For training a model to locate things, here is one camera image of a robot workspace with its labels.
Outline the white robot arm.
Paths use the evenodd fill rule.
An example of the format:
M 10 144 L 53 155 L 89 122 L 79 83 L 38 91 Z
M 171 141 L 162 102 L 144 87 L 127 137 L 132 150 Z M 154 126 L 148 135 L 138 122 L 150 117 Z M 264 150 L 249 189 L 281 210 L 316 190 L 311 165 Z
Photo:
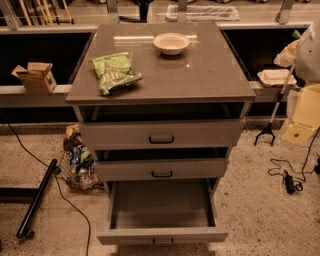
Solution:
M 296 75 L 307 82 L 320 82 L 320 22 L 302 34 L 296 52 Z

